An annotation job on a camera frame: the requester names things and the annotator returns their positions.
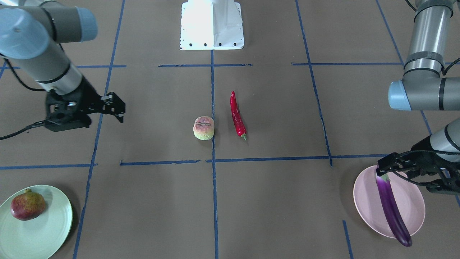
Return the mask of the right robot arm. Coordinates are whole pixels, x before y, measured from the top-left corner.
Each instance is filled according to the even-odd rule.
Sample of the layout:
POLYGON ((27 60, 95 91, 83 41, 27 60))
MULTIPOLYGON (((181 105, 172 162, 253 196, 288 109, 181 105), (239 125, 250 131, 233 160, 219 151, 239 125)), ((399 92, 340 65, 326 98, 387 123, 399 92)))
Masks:
POLYGON ((1 1, 1 56, 47 92, 46 123, 87 126, 92 113, 123 122, 125 103, 115 93, 99 95, 60 46, 92 41, 97 34, 97 20, 87 8, 56 0, 1 1))

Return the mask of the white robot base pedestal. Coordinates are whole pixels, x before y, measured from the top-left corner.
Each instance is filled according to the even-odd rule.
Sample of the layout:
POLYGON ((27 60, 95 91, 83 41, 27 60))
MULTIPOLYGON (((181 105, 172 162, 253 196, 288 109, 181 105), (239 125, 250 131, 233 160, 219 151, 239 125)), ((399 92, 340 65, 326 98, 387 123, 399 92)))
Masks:
POLYGON ((233 0, 189 0, 181 6, 181 50, 244 48, 241 5, 233 0))

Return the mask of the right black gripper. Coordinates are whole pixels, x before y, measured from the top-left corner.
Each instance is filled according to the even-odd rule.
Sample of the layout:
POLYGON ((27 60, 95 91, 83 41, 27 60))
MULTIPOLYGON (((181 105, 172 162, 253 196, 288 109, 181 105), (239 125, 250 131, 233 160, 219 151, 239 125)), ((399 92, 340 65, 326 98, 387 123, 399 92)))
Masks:
POLYGON ((85 114, 102 113, 114 116, 120 123, 124 121, 125 102, 115 92, 102 97, 85 77, 78 87, 68 94, 68 100, 75 102, 76 109, 85 114))

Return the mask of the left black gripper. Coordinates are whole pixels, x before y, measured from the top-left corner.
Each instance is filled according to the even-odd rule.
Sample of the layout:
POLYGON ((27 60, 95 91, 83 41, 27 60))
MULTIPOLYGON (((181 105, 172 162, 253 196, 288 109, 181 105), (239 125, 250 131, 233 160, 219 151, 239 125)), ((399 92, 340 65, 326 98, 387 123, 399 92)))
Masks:
POLYGON ((410 151, 412 151, 412 153, 400 155, 399 159, 398 153, 391 153, 379 159, 377 161, 376 175, 384 176, 388 172, 396 170, 406 174, 407 171, 417 168, 422 169, 424 172, 435 173, 440 169, 439 166, 443 164, 443 160, 439 157, 439 154, 430 152, 434 151, 431 144, 431 136, 414 144, 410 151))

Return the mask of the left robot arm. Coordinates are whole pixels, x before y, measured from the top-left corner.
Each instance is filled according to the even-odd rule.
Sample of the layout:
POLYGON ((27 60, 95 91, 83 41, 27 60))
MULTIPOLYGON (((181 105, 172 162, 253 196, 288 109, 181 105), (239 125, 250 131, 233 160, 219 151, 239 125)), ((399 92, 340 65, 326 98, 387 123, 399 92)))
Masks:
POLYGON ((444 63, 453 0, 416 0, 412 39, 401 80, 389 86, 394 110, 459 110, 459 77, 444 63))

